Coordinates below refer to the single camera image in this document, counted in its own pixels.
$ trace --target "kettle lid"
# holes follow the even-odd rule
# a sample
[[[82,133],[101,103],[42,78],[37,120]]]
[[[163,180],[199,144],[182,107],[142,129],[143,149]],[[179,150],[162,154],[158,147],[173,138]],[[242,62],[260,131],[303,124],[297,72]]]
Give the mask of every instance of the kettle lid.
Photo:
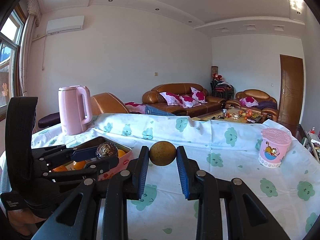
[[[80,86],[68,86],[68,87],[62,87],[62,88],[59,88],[59,91],[74,90],[74,89],[77,89],[77,87],[80,87]]]

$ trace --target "door frame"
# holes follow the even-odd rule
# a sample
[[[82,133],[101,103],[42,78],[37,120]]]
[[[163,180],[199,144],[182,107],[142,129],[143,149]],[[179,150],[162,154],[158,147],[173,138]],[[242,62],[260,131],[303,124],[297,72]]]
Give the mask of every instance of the door frame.
[[[282,85],[283,85],[283,76],[282,76],[282,65],[281,65],[281,56],[284,56],[284,57],[294,57],[294,56],[289,56],[289,55],[283,55],[283,54],[280,54],[279,55],[279,58],[280,58],[280,73],[281,73],[281,84],[280,84],[280,99],[279,99],[279,114],[280,114],[280,109],[281,109],[281,101],[282,101]],[[304,59],[302,59],[302,80],[303,80],[303,86],[302,86],[302,100],[301,100],[301,109],[300,109],[300,118],[299,118],[299,121],[298,121],[298,125],[300,123],[300,120],[301,120],[301,115],[302,115],[302,110],[303,110],[303,103],[304,103],[304,90],[305,90],[305,85],[306,85],[306,80],[305,80],[305,66],[304,66]]]

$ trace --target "purple blanket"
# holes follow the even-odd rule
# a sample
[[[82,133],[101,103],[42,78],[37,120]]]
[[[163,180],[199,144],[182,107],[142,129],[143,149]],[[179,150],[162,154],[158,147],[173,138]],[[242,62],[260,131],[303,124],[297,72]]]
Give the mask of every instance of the purple blanket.
[[[264,109],[264,108],[272,108],[272,109],[276,109],[278,110],[277,107],[277,103],[272,102],[272,101],[261,101],[260,103],[258,103],[258,106],[255,106],[255,108],[258,108],[260,110]]]

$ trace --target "blue plaid fabric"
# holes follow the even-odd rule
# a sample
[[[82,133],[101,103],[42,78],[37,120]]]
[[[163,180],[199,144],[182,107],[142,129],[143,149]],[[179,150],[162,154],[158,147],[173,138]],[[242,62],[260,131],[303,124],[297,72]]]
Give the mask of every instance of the blue plaid fabric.
[[[171,114],[171,113],[162,111],[162,110],[160,110],[158,108],[155,108],[153,106],[148,106],[148,105],[146,105],[146,114],[152,114],[152,115],[174,115],[175,116],[175,114]]]

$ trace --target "white curtain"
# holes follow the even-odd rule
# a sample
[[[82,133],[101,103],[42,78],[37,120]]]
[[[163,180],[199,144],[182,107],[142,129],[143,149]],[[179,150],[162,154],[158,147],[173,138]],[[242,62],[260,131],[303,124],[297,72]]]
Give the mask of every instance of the white curtain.
[[[35,26],[39,26],[42,16],[38,0],[27,0],[28,3],[28,18],[24,26],[19,61],[19,79],[23,96],[28,96],[27,92],[27,70],[28,58],[33,39],[33,30]]]

